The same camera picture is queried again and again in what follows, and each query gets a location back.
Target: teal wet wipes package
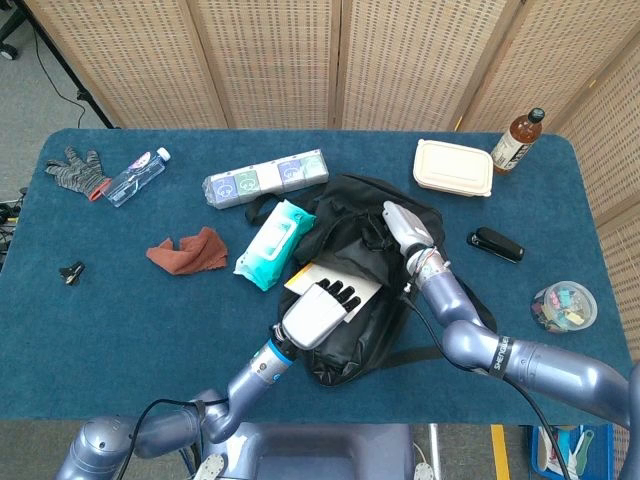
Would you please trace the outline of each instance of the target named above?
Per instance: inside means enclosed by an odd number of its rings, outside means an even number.
[[[276,284],[293,249],[315,219],[286,200],[280,202],[236,261],[233,273],[245,276],[266,292]]]

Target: water bottle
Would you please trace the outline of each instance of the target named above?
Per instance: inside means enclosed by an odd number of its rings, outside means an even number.
[[[101,189],[114,207],[119,207],[133,197],[138,190],[160,175],[165,169],[165,163],[171,155],[166,148],[160,147],[156,153],[146,152],[133,162],[125,171],[111,180]]]

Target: black backpack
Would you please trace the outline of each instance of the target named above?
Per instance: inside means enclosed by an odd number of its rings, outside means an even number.
[[[313,229],[302,237],[293,253],[294,272],[321,257],[325,266],[382,285],[351,322],[341,323],[318,347],[303,352],[309,371],[323,385],[340,385],[376,368],[440,357],[435,347],[391,353],[409,316],[407,306],[398,300],[409,274],[399,246],[382,219],[383,203],[387,200],[415,213],[446,259],[440,212],[382,180],[339,175],[327,184],[312,187],[289,199],[316,215]],[[251,223],[261,223],[268,216],[257,215],[262,203],[264,200],[247,209]],[[460,283],[485,325],[495,331],[491,313],[463,282]],[[298,295],[284,289],[278,309],[280,319],[297,299]]]

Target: bottle cap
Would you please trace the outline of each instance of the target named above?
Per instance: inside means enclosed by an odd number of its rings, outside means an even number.
[[[162,157],[162,159],[167,162],[169,161],[169,159],[171,158],[171,155],[169,154],[169,152],[167,151],[166,148],[164,147],[160,147],[158,150],[156,150],[156,152],[158,153],[158,155],[160,155]]]
[[[527,118],[531,123],[540,123],[544,118],[544,110],[542,110],[541,108],[534,108],[529,112]]]

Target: gray floor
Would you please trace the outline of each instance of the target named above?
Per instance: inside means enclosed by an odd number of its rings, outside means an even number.
[[[7,17],[7,12],[0,11],[0,24]],[[18,196],[18,189],[29,183],[47,137],[62,128],[75,127],[80,113],[77,107],[58,98],[48,83],[36,60],[33,32],[28,25],[23,25],[7,43],[19,49],[20,57],[15,61],[0,58],[0,201]],[[75,99],[74,85],[46,47],[40,45],[42,60],[59,90]],[[102,126],[87,107],[82,127]],[[81,424],[0,421],[0,479],[50,478]],[[414,433],[428,456],[426,427],[416,426]],[[509,427],[506,441],[511,478],[529,478],[523,430]],[[440,443],[445,479],[495,479],[489,427],[443,425]],[[133,460],[127,478],[181,480],[186,474],[179,456],[168,455],[153,461]]]

